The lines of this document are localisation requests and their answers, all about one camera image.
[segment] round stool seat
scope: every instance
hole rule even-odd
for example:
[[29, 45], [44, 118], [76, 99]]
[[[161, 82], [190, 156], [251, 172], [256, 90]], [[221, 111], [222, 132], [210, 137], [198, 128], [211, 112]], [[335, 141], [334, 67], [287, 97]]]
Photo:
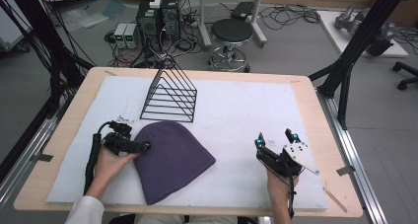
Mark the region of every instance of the round stool seat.
[[212, 25], [211, 33], [215, 40], [226, 45], [240, 45], [251, 39], [252, 28], [238, 19], [223, 19]]

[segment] person's left hand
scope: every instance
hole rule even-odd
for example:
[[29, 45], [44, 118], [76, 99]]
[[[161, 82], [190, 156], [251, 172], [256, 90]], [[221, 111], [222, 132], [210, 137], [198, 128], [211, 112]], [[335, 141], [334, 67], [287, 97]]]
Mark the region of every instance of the person's left hand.
[[102, 199], [108, 184], [122, 171], [129, 161], [138, 155], [138, 153], [129, 153], [126, 156], [119, 157], [103, 146], [95, 166], [95, 178], [86, 195]]

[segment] stool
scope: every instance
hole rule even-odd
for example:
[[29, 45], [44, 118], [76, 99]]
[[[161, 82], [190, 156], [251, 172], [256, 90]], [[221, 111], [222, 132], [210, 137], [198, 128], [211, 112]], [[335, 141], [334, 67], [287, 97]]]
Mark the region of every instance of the stool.
[[210, 54], [209, 70], [215, 67], [223, 71], [236, 71], [245, 67], [244, 71], [249, 72], [245, 54], [237, 46], [249, 42], [252, 37], [251, 26], [238, 19], [224, 19], [212, 25], [211, 34], [215, 41], [224, 46], [217, 47]]

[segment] box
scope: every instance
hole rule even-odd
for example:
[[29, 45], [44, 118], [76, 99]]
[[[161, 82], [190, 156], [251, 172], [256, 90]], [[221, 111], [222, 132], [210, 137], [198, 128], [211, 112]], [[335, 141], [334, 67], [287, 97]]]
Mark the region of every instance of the box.
[[401, 27], [414, 27], [418, 23], [418, 0], [402, 0], [388, 18]]

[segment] office chair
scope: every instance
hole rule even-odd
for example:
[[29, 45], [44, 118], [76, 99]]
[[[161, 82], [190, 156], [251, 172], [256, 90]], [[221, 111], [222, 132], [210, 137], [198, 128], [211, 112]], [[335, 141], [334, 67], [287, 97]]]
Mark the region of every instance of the office chair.
[[399, 85], [397, 85], [397, 89], [399, 89], [399, 90], [402, 90], [402, 91], [403, 91], [403, 90], [405, 90], [405, 89], [407, 89], [407, 88], [408, 88], [407, 84], [411, 84], [411, 83], [418, 83], [418, 69], [416, 69], [416, 68], [412, 68], [411, 66], [406, 65], [406, 64], [404, 64], [404, 63], [402, 63], [402, 62], [400, 62], [400, 61], [397, 61], [397, 62], [393, 65], [393, 68], [392, 68], [392, 70], [393, 70], [393, 71], [395, 71], [395, 72], [397, 72], [397, 71], [399, 71], [399, 70], [401, 70], [401, 69], [404, 69], [404, 70], [406, 70], [407, 72], [409, 72], [409, 73], [411, 73], [411, 74], [415, 75], [415, 77], [413, 77], [413, 78], [410, 78], [410, 79], [404, 79], [404, 80], [400, 81]]
[[211, 28], [212, 39], [223, 44], [210, 54], [209, 70], [218, 68], [222, 71], [237, 71], [245, 67], [249, 72], [250, 66], [246, 61], [245, 54], [237, 49], [246, 44], [252, 38], [250, 24], [238, 19], [223, 19], [215, 22]]

